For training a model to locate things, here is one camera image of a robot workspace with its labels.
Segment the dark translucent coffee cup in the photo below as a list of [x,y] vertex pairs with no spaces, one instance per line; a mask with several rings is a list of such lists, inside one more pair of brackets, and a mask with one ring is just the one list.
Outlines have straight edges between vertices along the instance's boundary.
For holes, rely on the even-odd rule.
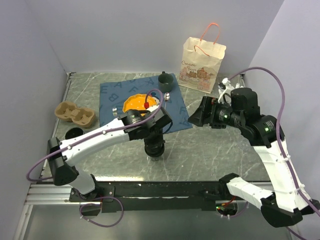
[[155,156],[148,156],[147,159],[149,161],[152,161],[152,162],[163,161],[164,160],[164,155],[161,154],[161,155],[155,155]]

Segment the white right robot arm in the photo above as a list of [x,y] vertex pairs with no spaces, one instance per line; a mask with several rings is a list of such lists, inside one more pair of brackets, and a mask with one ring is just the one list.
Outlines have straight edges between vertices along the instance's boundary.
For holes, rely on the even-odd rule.
[[230,173],[219,179],[217,193],[223,199],[239,197],[260,209],[273,227],[289,227],[304,215],[319,210],[320,203],[305,191],[292,165],[283,131],[276,132],[277,119],[260,113],[258,96],[251,88],[233,87],[228,79],[219,85],[218,98],[204,96],[188,122],[213,129],[226,126],[240,130],[260,157],[273,189],[260,188]]

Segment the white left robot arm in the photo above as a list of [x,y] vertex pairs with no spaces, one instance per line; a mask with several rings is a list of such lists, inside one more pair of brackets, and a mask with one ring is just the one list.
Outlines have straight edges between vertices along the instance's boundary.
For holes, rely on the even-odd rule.
[[48,163],[55,186],[70,185],[87,201],[94,201],[101,187],[93,174],[76,165],[84,158],[105,148],[143,140],[148,156],[157,158],[164,153],[163,128],[173,124],[169,113],[162,106],[147,110],[130,109],[104,126],[77,136],[62,140],[52,138],[48,141],[50,157]]

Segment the bear figure coaster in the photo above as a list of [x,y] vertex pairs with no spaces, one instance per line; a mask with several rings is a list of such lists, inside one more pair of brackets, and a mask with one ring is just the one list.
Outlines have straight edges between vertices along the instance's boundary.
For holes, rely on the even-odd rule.
[[150,96],[154,99],[157,105],[160,103],[160,99],[156,96],[155,92],[151,92]]

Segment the orange dotted plate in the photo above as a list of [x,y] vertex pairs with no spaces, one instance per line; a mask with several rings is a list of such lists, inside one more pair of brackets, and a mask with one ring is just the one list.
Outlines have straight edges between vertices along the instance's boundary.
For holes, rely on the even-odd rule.
[[[127,100],[124,101],[122,111],[125,113],[128,110],[146,110],[145,108],[145,98],[146,94],[135,94],[130,96]],[[155,100],[149,95],[147,97],[148,106],[153,108],[157,106]]]

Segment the silver spoon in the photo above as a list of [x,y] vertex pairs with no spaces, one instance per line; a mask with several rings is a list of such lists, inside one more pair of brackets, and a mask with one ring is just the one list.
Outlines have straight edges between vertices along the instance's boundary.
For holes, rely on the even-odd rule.
[[168,93],[168,92],[166,92],[165,94],[164,94],[164,101],[165,102],[168,102],[170,100],[170,94]]

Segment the silver fork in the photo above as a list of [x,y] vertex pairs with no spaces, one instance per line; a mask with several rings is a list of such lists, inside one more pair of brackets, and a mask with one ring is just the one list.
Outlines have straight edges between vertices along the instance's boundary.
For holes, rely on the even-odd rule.
[[118,110],[117,110],[116,107],[114,107],[114,108],[112,109],[112,114],[113,114],[114,117],[117,117],[117,116],[118,116]]

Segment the dark green mug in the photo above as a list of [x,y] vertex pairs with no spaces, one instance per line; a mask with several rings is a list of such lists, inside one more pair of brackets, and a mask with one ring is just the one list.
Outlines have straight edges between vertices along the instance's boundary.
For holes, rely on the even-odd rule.
[[169,93],[173,89],[174,78],[170,73],[166,73],[162,71],[162,73],[158,76],[158,89],[162,93]]

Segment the blue letter placemat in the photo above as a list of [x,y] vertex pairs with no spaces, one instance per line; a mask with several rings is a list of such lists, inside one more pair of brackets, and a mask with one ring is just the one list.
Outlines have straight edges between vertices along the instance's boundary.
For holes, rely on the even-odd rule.
[[[169,133],[190,129],[192,124],[188,122],[187,112],[180,87],[175,75],[173,77],[172,90],[169,92],[170,99],[162,104],[173,120],[173,126]],[[125,80],[121,82],[106,82],[100,85],[99,94],[99,124],[104,126],[114,119],[113,108],[117,113],[123,113],[124,102],[133,95],[146,94],[148,91],[158,88],[158,76],[143,77]]]

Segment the cream paper gift bag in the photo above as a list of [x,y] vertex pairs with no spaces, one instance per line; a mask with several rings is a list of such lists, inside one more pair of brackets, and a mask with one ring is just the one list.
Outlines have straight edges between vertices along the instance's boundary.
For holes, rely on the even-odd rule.
[[215,85],[227,47],[217,43],[219,34],[214,41],[206,41],[204,36],[189,37],[185,41],[177,82],[180,86],[209,94]]

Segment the brown cardboard cup carrier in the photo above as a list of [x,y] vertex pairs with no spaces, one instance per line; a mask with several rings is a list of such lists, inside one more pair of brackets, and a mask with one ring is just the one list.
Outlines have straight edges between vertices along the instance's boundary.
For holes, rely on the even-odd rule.
[[78,107],[71,101],[61,102],[55,108],[54,114],[58,119],[64,122],[72,122],[82,128],[90,128],[96,119],[93,109]]

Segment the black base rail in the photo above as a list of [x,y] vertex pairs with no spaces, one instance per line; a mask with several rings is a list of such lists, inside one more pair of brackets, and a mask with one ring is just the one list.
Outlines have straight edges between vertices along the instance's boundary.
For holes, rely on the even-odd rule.
[[233,198],[218,181],[100,181],[97,194],[84,199],[71,189],[72,203],[102,203],[103,213],[158,210],[215,211]]

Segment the aluminium frame rail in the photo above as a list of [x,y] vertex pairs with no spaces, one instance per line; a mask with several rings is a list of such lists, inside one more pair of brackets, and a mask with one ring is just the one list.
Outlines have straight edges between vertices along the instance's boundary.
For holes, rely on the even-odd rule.
[[31,184],[24,201],[25,205],[67,205],[71,187],[53,184]]

